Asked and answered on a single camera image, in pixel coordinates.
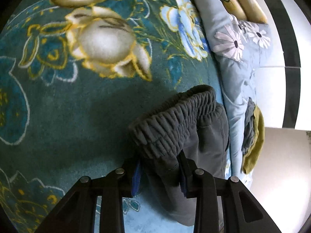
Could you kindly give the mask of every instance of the bed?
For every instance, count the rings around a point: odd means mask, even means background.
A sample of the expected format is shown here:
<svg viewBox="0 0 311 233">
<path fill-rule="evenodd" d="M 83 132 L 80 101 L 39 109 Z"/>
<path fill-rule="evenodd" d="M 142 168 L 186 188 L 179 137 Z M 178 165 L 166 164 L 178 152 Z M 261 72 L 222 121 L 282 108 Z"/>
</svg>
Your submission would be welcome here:
<svg viewBox="0 0 311 233">
<path fill-rule="evenodd" d="M 193 0 L 23 0 L 0 35 L 0 205 L 16 229 L 34 232 L 81 176 L 121 166 L 128 125 L 198 84 L 223 104 Z M 127 233 L 193 232 L 147 185 L 123 214 Z"/>
</svg>

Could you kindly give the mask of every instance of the white wall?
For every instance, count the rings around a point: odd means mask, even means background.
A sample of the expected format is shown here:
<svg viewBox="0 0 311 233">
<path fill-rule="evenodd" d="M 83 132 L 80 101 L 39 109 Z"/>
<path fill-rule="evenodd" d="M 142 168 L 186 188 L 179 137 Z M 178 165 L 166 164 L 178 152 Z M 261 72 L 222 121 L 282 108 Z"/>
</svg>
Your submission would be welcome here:
<svg viewBox="0 0 311 233">
<path fill-rule="evenodd" d="M 311 193 L 311 155 L 305 131 L 265 129 L 251 192 L 282 233 L 300 230 Z"/>
</svg>

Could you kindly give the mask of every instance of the floral pillow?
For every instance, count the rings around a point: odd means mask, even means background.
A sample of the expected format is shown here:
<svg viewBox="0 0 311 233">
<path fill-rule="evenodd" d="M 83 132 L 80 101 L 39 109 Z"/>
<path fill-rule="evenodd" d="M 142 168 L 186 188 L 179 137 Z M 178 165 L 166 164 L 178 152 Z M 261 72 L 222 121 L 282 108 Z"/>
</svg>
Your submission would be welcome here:
<svg viewBox="0 0 311 233">
<path fill-rule="evenodd" d="M 194 1 L 221 72 L 229 120 L 232 175 L 243 180 L 246 179 L 241 171 L 245 111 L 249 97 L 256 103 L 255 68 L 263 66 L 272 51 L 270 27 L 238 21 L 220 0 Z"/>
</svg>

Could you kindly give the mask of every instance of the silver screw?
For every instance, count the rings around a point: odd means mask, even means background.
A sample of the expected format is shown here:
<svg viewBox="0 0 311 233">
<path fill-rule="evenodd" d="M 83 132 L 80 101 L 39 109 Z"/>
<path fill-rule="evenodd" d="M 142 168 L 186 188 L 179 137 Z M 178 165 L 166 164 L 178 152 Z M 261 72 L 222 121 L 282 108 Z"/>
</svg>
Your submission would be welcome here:
<svg viewBox="0 0 311 233">
<path fill-rule="evenodd" d="M 202 169 L 200 169 L 200 168 L 196 169 L 194 172 L 195 172 L 195 174 L 197 174 L 197 175 L 203 175 L 203 174 L 204 174 L 204 170 L 202 170 Z"/>
<path fill-rule="evenodd" d="M 82 176 L 81 178 L 80 178 L 80 182 L 81 183 L 87 183 L 87 182 L 89 182 L 90 181 L 90 177 L 89 176 Z"/>
<path fill-rule="evenodd" d="M 239 179 L 238 179 L 237 176 L 231 176 L 231 177 L 230 177 L 230 180 L 231 180 L 232 182 L 235 182 L 235 183 L 237 183 L 237 182 L 239 181 Z"/>
<path fill-rule="evenodd" d="M 123 174 L 123 173 L 124 173 L 124 169 L 123 168 L 116 169 L 116 174 Z"/>
</svg>

